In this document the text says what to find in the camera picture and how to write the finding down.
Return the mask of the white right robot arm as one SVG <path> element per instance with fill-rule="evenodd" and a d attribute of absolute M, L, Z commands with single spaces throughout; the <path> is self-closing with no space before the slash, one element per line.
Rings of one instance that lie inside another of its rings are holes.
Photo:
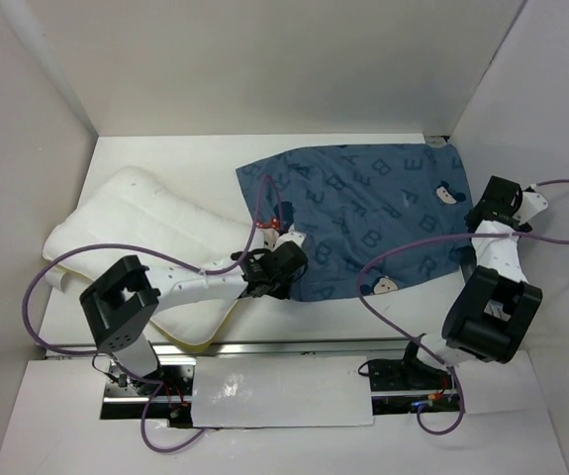
<path fill-rule="evenodd" d="M 448 312 L 439 336 L 424 334 L 406 347 L 399 375 L 411 388 L 444 389 L 448 367 L 467 361 L 510 362 L 542 302 L 542 291 L 522 272 L 518 244 L 528 221 L 547 209 L 532 188 L 493 176 L 465 218 L 475 265 Z"/>

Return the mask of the white pillow with yellow edge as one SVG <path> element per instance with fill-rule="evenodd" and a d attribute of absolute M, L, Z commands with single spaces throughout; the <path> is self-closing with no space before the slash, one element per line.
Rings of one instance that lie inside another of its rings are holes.
<path fill-rule="evenodd" d="M 241 251 L 247 244 L 262 246 L 262 236 L 249 232 L 248 225 L 180 197 L 154 174 L 126 167 L 53 229 L 43 256 L 53 260 L 74 248 L 97 243 L 107 244 L 108 249 L 69 257 L 49 271 L 46 279 L 57 290 L 62 290 L 72 276 L 89 283 L 126 255 L 116 248 L 119 243 L 202 266 Z"/>

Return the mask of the blue cartoon print pillowcase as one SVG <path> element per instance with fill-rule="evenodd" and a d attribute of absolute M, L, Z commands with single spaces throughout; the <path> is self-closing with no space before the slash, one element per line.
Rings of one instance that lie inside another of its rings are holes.
<path fill-rule="evenodd" d="M 400 290 L 455 272 L 468 240 L 437 242 L 359 271 L 413 241 L 462 234 L 473 204 L 456 148 L 341 144 L 287 150 L 239 167 L 241 194 L 263 225 L 304 233 L 309 267 L 299 302 Z"/>

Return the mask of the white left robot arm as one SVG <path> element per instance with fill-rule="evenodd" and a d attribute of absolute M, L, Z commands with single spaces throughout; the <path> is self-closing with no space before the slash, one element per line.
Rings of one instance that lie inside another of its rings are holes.
<path fill-rule="evenodd" d="M 79 301 L 97 350 L 116 361 L 132 388 L 149 395 L 164 379 L 158 357 L 143 335 L 154 315 L 203 301 L 285 299 L 308 265 L 305 252 L 292 241 L 273 250 L 238 251 L 202 271 L 146 266 L 137 256 L 127 255 L 87 287 Z"/>

